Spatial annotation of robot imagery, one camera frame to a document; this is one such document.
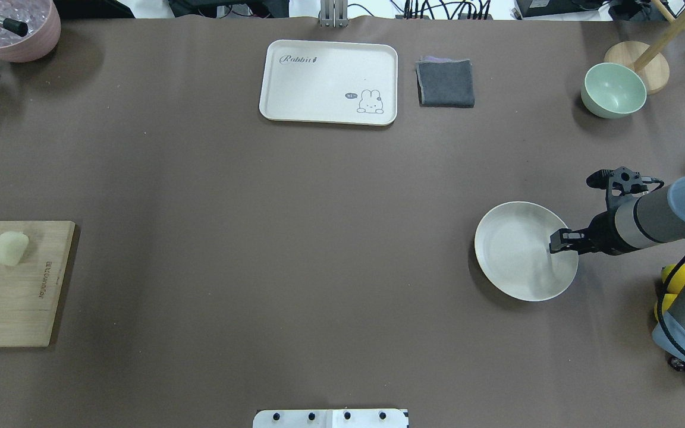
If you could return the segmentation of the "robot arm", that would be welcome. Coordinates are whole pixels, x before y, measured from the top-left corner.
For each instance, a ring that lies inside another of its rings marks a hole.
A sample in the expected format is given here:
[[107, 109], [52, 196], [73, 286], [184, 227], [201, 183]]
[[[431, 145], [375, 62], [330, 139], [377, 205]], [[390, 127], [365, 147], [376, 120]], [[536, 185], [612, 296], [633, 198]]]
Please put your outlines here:
[[[621, 255], [647, 247], [685, 240], [685, 177], [665, 186], [650, 176], [625, 167], [602, 169], [587, 178], [587, 186], [606, 192], [605, 212], [593, 217], [587, 228], [559, 229], [550, 235], [549, 252], [574, 250], [578, 254]], [[685, 369], [685, 284], [674, 304], [663, 310], [678, 263], [663, 281], [657, 295], [655, 343]]]

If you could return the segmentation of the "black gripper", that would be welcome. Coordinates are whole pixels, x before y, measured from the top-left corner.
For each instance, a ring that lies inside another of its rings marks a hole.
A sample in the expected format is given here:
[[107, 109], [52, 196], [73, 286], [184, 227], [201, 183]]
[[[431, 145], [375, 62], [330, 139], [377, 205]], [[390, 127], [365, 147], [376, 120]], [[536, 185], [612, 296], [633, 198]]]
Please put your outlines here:
[[621, 255], [623, 239], [617, 231], [615, 216], [616, 211], [609, 210], [593, 217], [587, 228], [578, 231], [560, 228], [554, 231], [549, 239], [550, 254], [574, 250], [578, 254]]

